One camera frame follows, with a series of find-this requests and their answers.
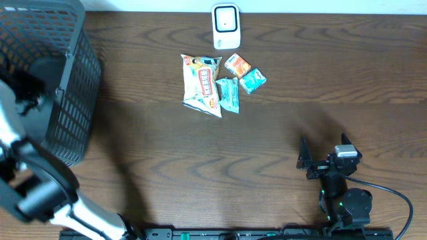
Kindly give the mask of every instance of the chip bag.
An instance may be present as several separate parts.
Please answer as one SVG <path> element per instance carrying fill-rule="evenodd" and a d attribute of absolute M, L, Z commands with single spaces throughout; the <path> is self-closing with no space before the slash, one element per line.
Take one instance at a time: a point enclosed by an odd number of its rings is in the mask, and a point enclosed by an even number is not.
<path fill-rule="evenodd" d="M 220 79 L 216 81 L 221 86 L 220 105 L 227 111 L 239 113 L 239 85 L 238 78 Z"/>
<path fill-rule="evenodd" d="M 222 57 L 182 55 L 185 93 L 182 103 L 192 109 L 221 116 L 220 97 L 215 85 Z"/>

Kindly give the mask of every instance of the white plug-in device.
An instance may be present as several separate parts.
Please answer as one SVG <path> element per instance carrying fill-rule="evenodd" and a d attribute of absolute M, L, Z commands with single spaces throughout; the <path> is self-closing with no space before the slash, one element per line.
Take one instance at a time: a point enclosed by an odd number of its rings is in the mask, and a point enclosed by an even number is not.
<path fill-rule="evenodd" d="M 213 46 L 235 49 L 240 46 L 239 8 L 234 4 L 219 4 L 212 8 Z"/>

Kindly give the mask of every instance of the food package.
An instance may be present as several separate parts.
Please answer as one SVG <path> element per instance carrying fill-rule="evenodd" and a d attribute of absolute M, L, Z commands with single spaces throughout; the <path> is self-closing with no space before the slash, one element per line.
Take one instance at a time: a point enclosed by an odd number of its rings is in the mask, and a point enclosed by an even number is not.
<path fill-rule="evenodd" d="M 240 85 L 245 89 L 246 93 L 251 94 L 258 87 L 263 85 L 267 81 L 267 78 L 261 73 L 258 68 L 255 68 L 245 77 L 240 79 Z"/>
<path fill-rule="evenodd" d="M 239 113 L 239 85 L 238 78 L 220 79 L 216 81 L 221 87 L 220 105 L 227 111 Z"/>
<path fill-rule="evenodd" d="M 245 59 L 234 53 L 225 64 L 226 68 L 241 79 L 250 69 L 251 65 Z"/>
<path fill-rule="evenodd" d="M 222 57 L 181 57 L 185 84 L 182 103 L 192 109 L 222 117 L 218 103 L 220 97 L 215 84 Z"/>

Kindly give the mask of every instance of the wood grain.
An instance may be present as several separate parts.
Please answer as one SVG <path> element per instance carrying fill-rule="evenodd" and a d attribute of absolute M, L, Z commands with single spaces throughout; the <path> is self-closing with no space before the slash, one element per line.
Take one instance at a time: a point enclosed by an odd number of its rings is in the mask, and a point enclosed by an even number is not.
<path fill-rule="evenodd" d="M 323 223 L 320 184 L 295 169 L 300 136 L 324 157 L 345 131 L 364 154 L 354 177 L 401 191 L 427 229 L 427 17 L 242 14 L 237 52 L 268 78 L 240 89 L 240 114 L 182 106 L 181 53 L 223 57 L 196 13 L 88 13 L 103 84 L 81 190 L 139 225 L 281 227 Z M 220 77 L 231 77 L 225 68 Z M 349 183 L 350 187 L 361 187 Z M 394 234 L 405 202 L 374 196 L 371 226 Z M 0 211 L 0 239 L 57 239 Z"/>

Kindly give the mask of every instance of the mesh basket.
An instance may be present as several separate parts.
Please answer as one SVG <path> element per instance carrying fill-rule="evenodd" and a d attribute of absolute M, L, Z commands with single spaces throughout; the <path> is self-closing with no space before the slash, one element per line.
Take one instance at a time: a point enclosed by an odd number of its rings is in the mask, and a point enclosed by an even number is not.
<path fill-rule="evenodd" d="M 83 159 L 101 77 L 84 19 L 78 0 L 0 1 L 0 63 L 40 78 L 52 96 L 24 127 L 68 166 Z"/>

